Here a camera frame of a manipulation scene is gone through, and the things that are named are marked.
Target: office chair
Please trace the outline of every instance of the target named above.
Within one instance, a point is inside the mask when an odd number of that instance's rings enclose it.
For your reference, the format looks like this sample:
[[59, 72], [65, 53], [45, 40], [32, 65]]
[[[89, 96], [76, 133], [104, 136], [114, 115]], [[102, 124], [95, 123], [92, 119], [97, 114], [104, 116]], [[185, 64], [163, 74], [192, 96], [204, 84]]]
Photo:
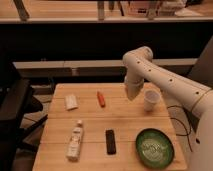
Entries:
[[40, 126], [47, 115], [27, 129], [20, 128], [26, 113], [42, 111], [43, 105], [33, 97], [33, 88], [21, 78], [15, 66], [0, 49], [0, 170], [9, 171], [16, 149], [33, 152], [37, 147], [23, 140]]

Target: small cup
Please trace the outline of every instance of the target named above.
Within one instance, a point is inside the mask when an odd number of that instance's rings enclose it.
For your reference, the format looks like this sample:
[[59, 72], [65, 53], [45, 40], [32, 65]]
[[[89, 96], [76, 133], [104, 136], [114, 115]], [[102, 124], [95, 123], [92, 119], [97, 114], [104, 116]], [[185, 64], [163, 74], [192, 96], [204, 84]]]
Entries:
[[152, 111], [160, 100], [160, 93], [155, 90], [146, 90], [144, 94], [144, 110]]

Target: white bottle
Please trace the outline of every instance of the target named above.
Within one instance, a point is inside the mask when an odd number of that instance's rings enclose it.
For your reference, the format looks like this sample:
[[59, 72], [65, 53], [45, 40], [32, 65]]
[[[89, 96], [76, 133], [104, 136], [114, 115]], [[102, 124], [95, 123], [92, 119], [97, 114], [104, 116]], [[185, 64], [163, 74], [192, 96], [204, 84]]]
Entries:
[[67, 151], [67, 158], [69, 160], [71, 161], [78, 160], [82, 137], [83, 137], [83, 123], [82, 120], [78, 120], [77, 126], [72, 131], [72, 136], [69, 142], [69, 147]]

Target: chair backrest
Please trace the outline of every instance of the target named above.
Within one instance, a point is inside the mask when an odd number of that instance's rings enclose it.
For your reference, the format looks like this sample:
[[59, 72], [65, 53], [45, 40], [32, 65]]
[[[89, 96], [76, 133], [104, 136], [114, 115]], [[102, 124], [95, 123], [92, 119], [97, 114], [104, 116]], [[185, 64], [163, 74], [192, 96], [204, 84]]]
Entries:
[[20, 79], [18, 71], [5, 55], [3, 48], [0, 47], [0, 105], [8, 88], [18, 79]]

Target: green plate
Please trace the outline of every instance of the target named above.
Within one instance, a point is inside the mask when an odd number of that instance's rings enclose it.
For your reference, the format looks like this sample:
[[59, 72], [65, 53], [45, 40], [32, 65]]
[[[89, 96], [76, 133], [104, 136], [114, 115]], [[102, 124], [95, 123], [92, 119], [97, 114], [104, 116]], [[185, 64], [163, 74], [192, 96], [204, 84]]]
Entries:
[[174, 158], [170, 139], [157, 129], [141, 131], [136, 138], [136, 148], [142, 163], [148, 168], [164, 169]]

